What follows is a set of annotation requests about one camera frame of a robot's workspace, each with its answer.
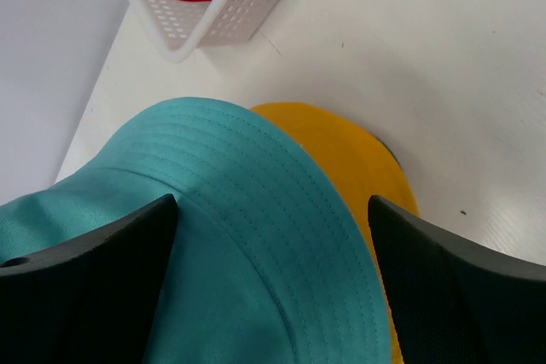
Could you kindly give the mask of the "yellow bucket hat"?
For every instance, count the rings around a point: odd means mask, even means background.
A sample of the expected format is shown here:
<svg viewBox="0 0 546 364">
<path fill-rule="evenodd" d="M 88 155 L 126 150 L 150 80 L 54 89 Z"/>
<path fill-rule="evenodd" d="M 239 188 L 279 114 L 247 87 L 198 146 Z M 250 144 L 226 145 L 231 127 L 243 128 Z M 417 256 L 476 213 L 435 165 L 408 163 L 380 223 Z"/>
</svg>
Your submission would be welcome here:
<svg viewBox="0 0 546 364">
<path fill-rule="evenodd" d="M 368 131 L 299 102 L 254 108 L 253 202 L 237 225 L 270 296 L 271 363 L 399 363 L 368 202 L 416 211 L 393 155 Z"/>
</svg>

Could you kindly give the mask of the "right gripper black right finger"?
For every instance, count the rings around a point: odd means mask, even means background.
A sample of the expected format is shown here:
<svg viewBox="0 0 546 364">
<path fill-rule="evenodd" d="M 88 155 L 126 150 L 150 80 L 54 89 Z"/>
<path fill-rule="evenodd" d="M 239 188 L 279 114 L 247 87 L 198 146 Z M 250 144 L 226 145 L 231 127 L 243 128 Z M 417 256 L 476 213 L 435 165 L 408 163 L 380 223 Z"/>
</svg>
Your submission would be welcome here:
<svg viewBox="0 0 546 364">
<path fill-rule="evenodd" d="M 407 363 L 543 363 L 545 267 L 373 196 L 369 227 Z"/>
</svg>

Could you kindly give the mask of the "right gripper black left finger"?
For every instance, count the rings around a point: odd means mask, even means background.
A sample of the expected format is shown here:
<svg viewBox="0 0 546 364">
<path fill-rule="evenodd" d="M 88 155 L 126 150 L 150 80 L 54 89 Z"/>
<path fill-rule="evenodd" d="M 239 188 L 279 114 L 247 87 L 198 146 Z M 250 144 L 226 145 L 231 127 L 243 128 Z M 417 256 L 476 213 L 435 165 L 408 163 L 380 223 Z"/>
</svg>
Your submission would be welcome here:
<svg viewBox="0 0 546 364">
<path fill-rule="evenodd" d="M 140 363 L 177 231 L 167 194 L 1 265 L 3 363 Z"/>
</svg>

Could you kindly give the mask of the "black wire hat stand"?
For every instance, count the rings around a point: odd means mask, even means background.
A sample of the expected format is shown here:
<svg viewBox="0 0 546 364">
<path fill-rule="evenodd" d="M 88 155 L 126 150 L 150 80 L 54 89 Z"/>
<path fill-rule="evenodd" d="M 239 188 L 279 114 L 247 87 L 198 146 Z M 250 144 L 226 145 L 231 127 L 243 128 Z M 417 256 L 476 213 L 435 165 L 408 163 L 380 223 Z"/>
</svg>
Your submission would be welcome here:
<svg viewBox="0 0 546 364">
<path fill-rule="evenodd" d="M 402 165 L 400 164 L 400 162 L 398 161 L 398 158 L 396 157 L 396 155 L 394 154 L 394 152 L 376 135 L 374 135 L 374 138 L 381 143 L 381 145 L 391 154 L 391 156 L 393 157 L 393 159 L 396 161 L 396 163 L 398 164 L 398 167 L 403 170 L 403 167 Z"/>
</svg>

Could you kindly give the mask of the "teal bucket hat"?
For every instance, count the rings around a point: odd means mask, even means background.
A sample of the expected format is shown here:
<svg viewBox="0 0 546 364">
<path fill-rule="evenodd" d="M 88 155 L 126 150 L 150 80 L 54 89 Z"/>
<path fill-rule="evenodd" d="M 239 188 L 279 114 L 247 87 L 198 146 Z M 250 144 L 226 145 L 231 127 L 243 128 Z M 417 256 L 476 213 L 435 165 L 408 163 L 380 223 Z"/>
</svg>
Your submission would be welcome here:
<svg viewBox="0 0 546 364">
<path fill-rule="evenodd" d="M 388 363 L 386 302 L 334 185 L 284 132 L 179 98 L 84 167 L 1 208 L 1 257 L 43 250 L 170 194 L 179 208 L 147 363 Z"/>
</svg>

